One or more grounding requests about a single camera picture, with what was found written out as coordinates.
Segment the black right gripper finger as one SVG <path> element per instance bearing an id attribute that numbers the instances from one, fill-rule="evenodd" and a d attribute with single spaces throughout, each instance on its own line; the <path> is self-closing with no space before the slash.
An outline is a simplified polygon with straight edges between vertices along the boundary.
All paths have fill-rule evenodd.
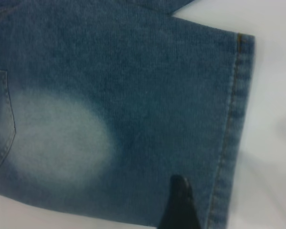
<path id="1" fill-rule="evenodd" d="M 181 175 L 171 176 L 169 198 L 158 228 L 201 228 L 194 206 L 192 186 L 187 178 Z"/>

